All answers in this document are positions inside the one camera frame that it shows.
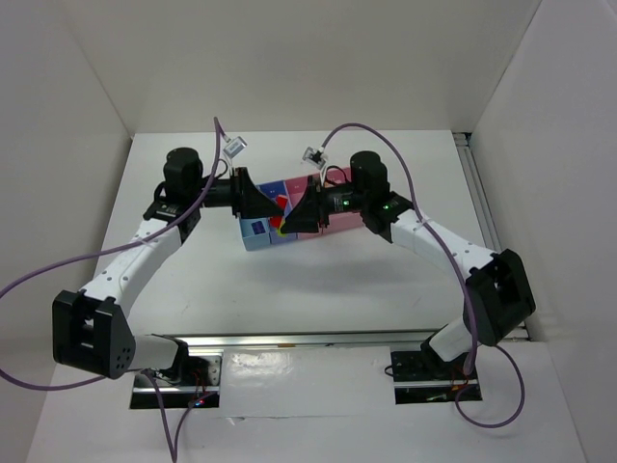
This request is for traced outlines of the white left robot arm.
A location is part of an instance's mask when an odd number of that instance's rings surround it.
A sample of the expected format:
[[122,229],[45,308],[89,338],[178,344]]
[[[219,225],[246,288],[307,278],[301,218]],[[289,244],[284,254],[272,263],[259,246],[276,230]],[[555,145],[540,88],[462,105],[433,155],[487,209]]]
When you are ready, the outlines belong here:
[[241,219],[281,217],[282,208],[259,191],[247,169],[227,178],[206,176],[198,153],[178,148],[166,156],[163,181],[127,249],[77,291],[52,303],[52,353],[56,363],[118,379],[131,369],[159,371],[173,383],[200,362],[186,342],[166,335],[136,337],[130,311],[163,263],[177,252],[204,207],[228,207]]

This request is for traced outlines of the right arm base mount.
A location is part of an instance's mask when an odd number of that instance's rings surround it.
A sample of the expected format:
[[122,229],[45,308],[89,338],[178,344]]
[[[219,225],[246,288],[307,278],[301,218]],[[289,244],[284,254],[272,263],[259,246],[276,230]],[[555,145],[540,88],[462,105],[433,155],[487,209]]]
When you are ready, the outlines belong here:
[[478,373],[463,372],[465,356],[444,362],[424,350],[423,340],[401,340],[389,344],[389,360],[383,368],[394,388],[394,399],[401,404],[453,402],[458,393],[463,401],[480,401]]

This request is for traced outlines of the dark blue lego brick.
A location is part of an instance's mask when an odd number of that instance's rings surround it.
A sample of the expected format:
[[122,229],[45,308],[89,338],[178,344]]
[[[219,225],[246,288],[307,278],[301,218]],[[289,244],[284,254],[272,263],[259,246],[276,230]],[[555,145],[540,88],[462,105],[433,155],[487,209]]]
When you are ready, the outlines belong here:
[[266,233],[266,227],[262,221],[254,221],[251,223],[251,227],[254,235],[260,235]]

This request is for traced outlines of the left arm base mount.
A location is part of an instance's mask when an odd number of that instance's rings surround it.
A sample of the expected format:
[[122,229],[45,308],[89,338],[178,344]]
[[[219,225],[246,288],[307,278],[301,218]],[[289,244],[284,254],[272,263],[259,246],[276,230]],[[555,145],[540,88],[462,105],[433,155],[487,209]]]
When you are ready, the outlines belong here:
[[[205,351],[192,354],[182,375],[172,379],[166,373],[151,374],[159,388],[166,409],[183,409],[196,401],[198,409],[215,409],[220,405],[220,384],[223,366],[221,351]],[[156,391],[151,381],[142,373],[136,373],[129,402],[131,410],[158,409]]]

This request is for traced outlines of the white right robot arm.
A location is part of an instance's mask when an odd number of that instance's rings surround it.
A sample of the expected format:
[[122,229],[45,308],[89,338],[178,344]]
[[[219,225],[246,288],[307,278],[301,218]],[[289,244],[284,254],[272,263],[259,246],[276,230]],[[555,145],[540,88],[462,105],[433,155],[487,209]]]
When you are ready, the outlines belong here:
[[350,169],[349,181],[331,187],[308,178],[282,232],[316,233],[329,226],[332,216],[355,212],[388,243],[453,271],[463,292],[463,312],[431,335],[421,351],[432,368],[463,358],[465,373],[471,373],[479,346],[497,346],[536,310],[521,257],[510,249],[475,245],[426,216],[391,189],[388,169],[377,153],[353,154]]

